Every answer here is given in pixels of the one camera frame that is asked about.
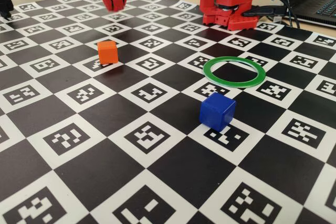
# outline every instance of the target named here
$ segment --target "black square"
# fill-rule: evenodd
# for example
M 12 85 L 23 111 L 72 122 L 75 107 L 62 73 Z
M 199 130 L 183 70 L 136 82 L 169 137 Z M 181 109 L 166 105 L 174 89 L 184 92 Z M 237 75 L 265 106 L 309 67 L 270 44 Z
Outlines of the black square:
M 137 26 L 142 26 L 144 24 L 147 24 L 148 21 L 137 18 L 137 17 L 134 17 L 134 18 L 129 18 L 129 19 L 126 19 L 126 20 L 122 20 L 119 23 L 121 23 L 122 25 L 128 26 L 128 27 L 134 28 L 134 27 L 137 27 Z
M 336 129 L 334 101 L 304 90 L 289 109 Z
M 52 93 L 57 93 L 72 85 L 78 84 L 90 77 L 73 66 L 61 68 L 44 76 L 36 78 L 44 87 Z
M 134 29 L 123 31 L 121 33 L 113 35 L 115 38 L 120 39 L 122 41 L 125 41 L 127 43 L 132 43 L 136 40 L 142 39 L 144 37 L 147 37 L 148 34 L 145 34 L 141 31 L 137 31 Z
M 146 85 L 131 92 L 134 96 L 138 97 L 142 101 L 151 103 L 156 99 L 167 94 L 167 91 L 157 87 L 152 83 L 147 83 Z
M 314 56 L 322 60 L 330 60 L 331 57 L 336 54 L 336 50 L 327 47 L 320 47 L 306 42 L 298 46 L 295 51 L 305 55 Z
M 155 207 L 153 209 L 146 209 L 146 207 L 153 202 Z M 141 187 L 135 194 L 133 194 L 126 202 L 118 207 L 113 214 L 122 222 L 129 223 L 123 212 L 128 210 L 137 220 L 145 218 L 148 223 L 164 224 L 175 213 L 166 201 L 157 195 L 148 186 Z
M 3 96 L 11 105 L 16 105 L 20 102 L 24 102 L 33 97 L 36 97 L 39 94 L 40 93 L 37 92 L 31 85 L 26 85 L 8 93 L 4 93 Z
M 65 50 L 63 52 L 59 52 L 56 55 L 62 58 L 63 60 L 67 61 L 68 63 L 73 64 L 78 61 L 88 59 L 97 54 L 98 52 L 94 50 L 93 48 L 86 46 L 86 45 L 80 45 L 80 46 Z
M 282 133 L 315 149 L 326 134 L 325 131 L 297 119 L 291 120 Z
M 43 33 L 31 35 L 28 38 L 33 40 L 34 42 L 36 42 L 38 44 L 42 44 L 42 43 L 52 41 L 54 39 L 59 39 L 59 38 L 62 38 L 62 37 L 64 37 L 64 34 L 62 34 L 61 32 L 59 32 L 57 30 L 49 30 L 49 31 L 45 31 Z
M 177 44 L 170 44 L 164 48 L 155 51 L 156 55 L 175 63 L 180 62 L 181 60 L 187 58 L 190 55 L 193 55 L 194 53 L 196 53 L 196 51 L 186 47 L 182 47 Z
M 120 92 L 146 78 L 147 76 L 143 73 L 126 65 L 111 69 L 95 77 L 97 81 L 115 92 Z
M 240 120 L 264 133 L 284 113 L 285 109 L 255 97 L 254 95 L 242 92 L 235 97 L 237 104 L 235 119 Z
M 51 170 L 27 140 L 0 152 L 0 163 L 0 201 Z
M 287 64 L 278 63 L 267 71 L 267 76 L 304 89 L 314 79 L 316 74 Z
M 268 95 L 274 99 L 282 101 L 291 89 L 281 86 L 271 81 L 265 81 L 258 89 L 258 92 Z
M 16 64 L 24 64 L 32 60 L 36 60 L 42 58 L 44 56 L 50 55 L 50 52 L 44 49 L 41 46 L 29 47 L 27 49 L 23 49 L 17 52 L 12 52 L 11 54 L 7 54 L 8 57 L 11 58 Z
M 285 56 L 287 56 L 291 51 L 272 46 L 266 43 L 259 43 L 256 46 L 252 47 L 249 52 L 252 54 L 260 55 L 263 57 L 266 57 L 268 59 L 276 60 L 276 61 L 281 61 Z
M 215 42 L 219 42 L 222 39 L 225 39 L 226 37 L 231 36 L 232 34 L 226 33 L 224 31 L 215 30 L 215 29 L 205 29 L 195 35 L 202 37 L 202 38 L 213 40 Z
M 234 168 L 233 164 L 186 137 L 149 170 L 199 208 Z
M 156 23 L 167 26 L 167 27 L 174 27 L 184 22 L 185 21 L 183 20 L 172 18 L 172 17 L 167 17 L 167 18 L 163 18 L 163 19 L 156 21 Z
M 203 77 L 204 76 L 202 74 L 180 65 L 173 65 L 170 68 L 152 76 L 152 78 L 179 91 L 186 89 L 190 85 L 201 80 Z
M 32 77 L 22 68 L 13 67 L 0 72 L 0 87 L 4 90 L 30 79 Z
M 89 30 L 89 31 L 84 31 L 82 33 L 79 34 L 75 34 L 75 35 L 71 35 L 71 38 L 85 44 L 88 43 L 90 41 L 94 41 L 94 40 L 98 40 L 101 39 L 103 37 L 106 37 L 106 34 L 103 34 L 99 31 L 96 30 Z
M 217 43 L 217 44 L 214 44 L 214 45 L 204 49 L 201 52 L 217 58 L 217 57 L 228 56 L 228 55 L 238 57 L 244 51 L 241 51 L 241 50 L 233 48 L 233 47 L 224 46 L 222 44 Z
M 130 62 L 147 54 L 147 51 L 130 44 L 118 48 L 118 58 L 122 63 Z
M 200 125 L 198 120 L 201 102 L 179 93 L 151 111 L 168 124 L 189 134 Z
M 55 172 L 91 211 L 142 169 L 141 165 L 106 139 L 58 167 Z
M 51 95 L 7 115 L 22 134 L 28 137 L 74 114 L 71 108 Z
M 109 136 L 142 116 L 145 112 L 144 109 L 133 102 L 116 94 L 79 114 L 105 136 Z
M 239 166 L 304 204 L 324 163 L 265 135 Z
M 280 31 L 277 32 L 277 34 L 288 38 L 305 41 L 311 36 L 312 32 L 303 29 L 296 29 L 290 26 L 284 26 Z
M 146 154 L 154 150 L 169 137 L 169 134 L 165 133 L 162 129 L 156 127 L 150 122 L 142 124 L 137 129 L 125 136 L 128 141 L 130 141 L 133 145 L 135 145 L 138 149 Z M 148 142 L 153 140 L 155 140 L 156 143 L 150 147 L 145 147 L 143 144 L 139 143 L 139 141 L 144 143 L 146 141 Z
M 4 43 L 13 39 L 22 38 L 23 35 L 18 31 L 12 30 L 0 34 L 0 43 Z
M 267 33 L 265 31 L 259 31 L 256 29 L 249 29 L 249 30 L 242 30 L 237 35 L 244 36 L 246 38 L 254 39 L 254 40 L 259 40 L 263 41 L 267 39 L 269 36 L 272 34 Z
M 178 31 L 178 30 L 174 30 L 174 29 L 168 29 L 166 31 L 162 31 L 158 34 L 155 34 L 155 36 L 171 41 L 171 42 L 176 42 L 178 40 L 184 39 L 188 36 L 190 36 L 190 34 L 186 34 L 184 32 Z

